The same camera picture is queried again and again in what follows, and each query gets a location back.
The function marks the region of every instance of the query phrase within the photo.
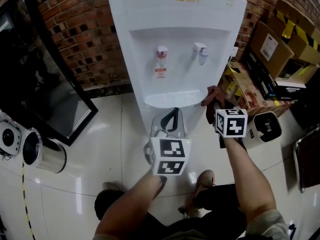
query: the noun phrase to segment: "forearm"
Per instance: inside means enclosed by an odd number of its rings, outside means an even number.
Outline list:
[[[127,238],[144,220],[161,180],[147,172],[128,192],[105,212],[95,234]]]
[[[246,150],[233,138],[226,138],[224,143],[234,175],[240,208],[247,222],[265,211],[276,209],[275,197],[268,180]]]

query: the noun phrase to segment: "shoe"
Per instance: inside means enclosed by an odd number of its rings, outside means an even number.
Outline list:
[[[200,191],[211,188],[215,185],[215,173],[212,170],[205,170],[202,172],[196,180],[196,190],[192,193],[185,201],[184,208],[187,213],[190,214],[192,210],[199,209],[194,205],[194,198],[199,194]]]
[[[116,184],[112,182],[104,182],[102,183],[102,189],[103,190],[115,190],[115,191],[122,191],[120,187],[118,187]]]

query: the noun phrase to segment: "sleeve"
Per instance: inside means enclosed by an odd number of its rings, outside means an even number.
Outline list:
[[[256,217],[247,226],[245,235],[272,237],[273,240],[289,240],[287,225],[278,210],[268,210]]]
[[[107,234],[96,234],[92,240],[118,240],[118,238]]]

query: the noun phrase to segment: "black frame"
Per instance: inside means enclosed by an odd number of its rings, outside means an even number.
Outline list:
[[[8,0],[7,2],[5,2],[0,8],[0,17],[7,11],[7,9],[11,5],[17,4],[19,1],[20,0]],[[22,104],[13,106],[10,104],[3,107],[3,104],[1,104],[0,102],[0,108],[3,112],[5,112],[8,116],[10,116],[25,128],[29,129],[31,127],[34,127],[39,131],[41,135],[48,138],[55,138],[62,143],[70,146],[79,136],[82,130],[86,127],[86,125],[90,122],[90,120],[94,117],[94,115],[98,112],[98,109],[89,99],[86,92],[82,89],[81,85],[78,83],[72,71],[69,69],[67,63],[60,54],[56,44],[51,37],[51,33],[47,29],[47,26],[39,11],[38,2],[36,0],[24,0],[24,2],[26,4],[32,24],[45,48],[48,50],[52,59],[57,64],[65,78],[69,81],[71,86],[74,88],[79,97],[84,101],[84,103],[88,106],[91,112],[86,116],[86,118],[82,120],[82,122],[71,133],[69,137],[65,137],[64,135],[53,129],[50,125],[39,119],[35,114],[30,112]]]

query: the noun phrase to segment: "white water dispenser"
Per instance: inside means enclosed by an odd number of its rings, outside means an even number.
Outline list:
[[[109,0],[146,132],[179,108],[197,125],[207,87],[217,85],[235,44],[245,0]]]

